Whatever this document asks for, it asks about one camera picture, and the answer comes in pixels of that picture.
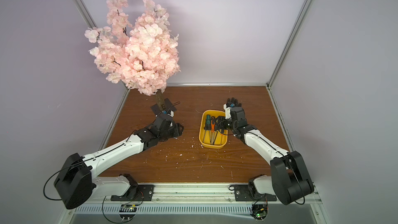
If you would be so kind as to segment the yellow black striped screwdriver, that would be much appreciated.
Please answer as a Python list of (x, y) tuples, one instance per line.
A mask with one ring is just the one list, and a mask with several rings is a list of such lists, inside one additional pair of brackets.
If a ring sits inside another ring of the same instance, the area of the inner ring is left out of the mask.
[(221, 139), (222, 139), (222, 135), (220, 134), (220, 131), (217, 131), (215, 134), (213, 145), (216, 145), (216, 146), (220, 145)]

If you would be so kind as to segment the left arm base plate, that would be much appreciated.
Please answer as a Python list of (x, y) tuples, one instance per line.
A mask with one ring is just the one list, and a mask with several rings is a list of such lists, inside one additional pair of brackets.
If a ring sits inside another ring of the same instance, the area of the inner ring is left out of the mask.
[(119, 202), (150, 202), (154, 193), (154, 185), (144, 184), (138, 186), (131, 186), (127, 192), (122, 196), (111, 196), (111, 201)]

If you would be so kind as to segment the large green black screwdriver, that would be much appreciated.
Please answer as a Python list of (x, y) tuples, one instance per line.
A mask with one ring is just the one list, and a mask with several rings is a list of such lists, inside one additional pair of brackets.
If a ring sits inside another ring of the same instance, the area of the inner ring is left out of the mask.
[(204, 135), (203, 135), (203, 142), (205, 142), (207, 132), (211, 130), (211, 116), (206, 115), (205, 118), (205, 125), (204, 125)]

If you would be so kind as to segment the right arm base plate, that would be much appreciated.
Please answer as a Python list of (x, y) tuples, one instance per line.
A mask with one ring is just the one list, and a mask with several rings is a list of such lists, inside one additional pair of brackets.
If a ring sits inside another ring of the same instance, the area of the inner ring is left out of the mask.
[(258, 193), (248, 184), (233, 184), (229, 186), (229, 190), (234, 193), (234, 198), (237, 202), (266, 200), (271, 202), (277, 201), (277, 197), (275, 195)]

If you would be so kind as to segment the small green black screwdriver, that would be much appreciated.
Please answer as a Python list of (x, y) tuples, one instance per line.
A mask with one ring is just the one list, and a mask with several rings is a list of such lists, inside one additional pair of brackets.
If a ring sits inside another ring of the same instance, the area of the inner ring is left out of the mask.
[(209, 134), (209, 143), (211, 144), (212, 143), (212, 133), (213, 133), (213, 130), (212, 130), (212, 116), (211, 115), (207, 115), (206, 116), (205, 129), (206, 129), (205, 133), (208, 132), (208, 134)]

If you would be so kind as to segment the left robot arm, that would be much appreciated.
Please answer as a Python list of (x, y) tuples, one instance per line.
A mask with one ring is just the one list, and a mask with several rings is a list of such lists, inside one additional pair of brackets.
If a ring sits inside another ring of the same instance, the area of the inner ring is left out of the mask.
[(174, 121), (172, 114), (159, 113), (154, 122), (133, 131), (124, 140), (81, 156), (70, 155), (56, 172), (54, 187), (66, 209), (75, 209), (90, 199), (110, 197), (113, 201), (134, 201), (138, 182), (129, 174), (102, 177), (101, 174), (119, 162), (151, 147), (182, 136), (184, 127)]

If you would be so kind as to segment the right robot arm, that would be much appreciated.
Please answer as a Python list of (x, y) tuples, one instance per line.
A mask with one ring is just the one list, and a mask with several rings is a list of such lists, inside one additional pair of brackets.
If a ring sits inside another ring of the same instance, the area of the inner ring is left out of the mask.
[(271, 168), (272, 194), (284, 205), (305, 199), (314, 193), (314, 184), (302, 155), (287, 151), (268, 138), (255, 126), (248, 124), (244, 109), (236, 103), (223, 106), (225, 120), (222, 126), (245, 145), (256, 151)]

